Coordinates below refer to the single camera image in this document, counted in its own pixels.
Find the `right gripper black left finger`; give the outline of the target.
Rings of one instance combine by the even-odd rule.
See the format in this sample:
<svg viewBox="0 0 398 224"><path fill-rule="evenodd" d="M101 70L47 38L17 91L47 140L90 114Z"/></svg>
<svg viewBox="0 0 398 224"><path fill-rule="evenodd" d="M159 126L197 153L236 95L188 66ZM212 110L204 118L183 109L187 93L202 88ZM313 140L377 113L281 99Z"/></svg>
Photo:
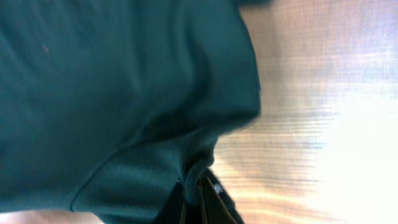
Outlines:
<svg viewBox="0 0 398 224"><path fill-rule="evenodd" d="M154 224L185 224L186 201L184 187L176 182L165 205L154 219Z"/></svg>

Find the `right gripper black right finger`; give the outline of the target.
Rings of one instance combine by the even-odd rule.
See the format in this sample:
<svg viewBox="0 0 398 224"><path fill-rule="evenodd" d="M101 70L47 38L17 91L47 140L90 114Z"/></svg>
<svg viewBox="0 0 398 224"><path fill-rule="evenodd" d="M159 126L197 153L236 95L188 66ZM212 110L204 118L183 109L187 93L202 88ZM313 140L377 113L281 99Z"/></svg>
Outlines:
<svg viewBox="0 0 398 224"><path fill-rule="evenodd" d="M235 202L210 169L202 173L200 183L203 192L204 223L244 224Z"/></svg>

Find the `black t-shirt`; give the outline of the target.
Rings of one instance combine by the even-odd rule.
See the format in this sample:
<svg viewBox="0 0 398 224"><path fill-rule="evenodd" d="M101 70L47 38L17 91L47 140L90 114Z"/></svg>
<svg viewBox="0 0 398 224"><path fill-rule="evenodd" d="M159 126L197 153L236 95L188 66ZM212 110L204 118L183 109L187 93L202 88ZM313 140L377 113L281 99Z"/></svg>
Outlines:
<svg viewBox="0 0 398 224"><path fill-rule="evenodd" d="M1 211L204 223L218 138L261 111L241 1L1 2Z"/></svg>

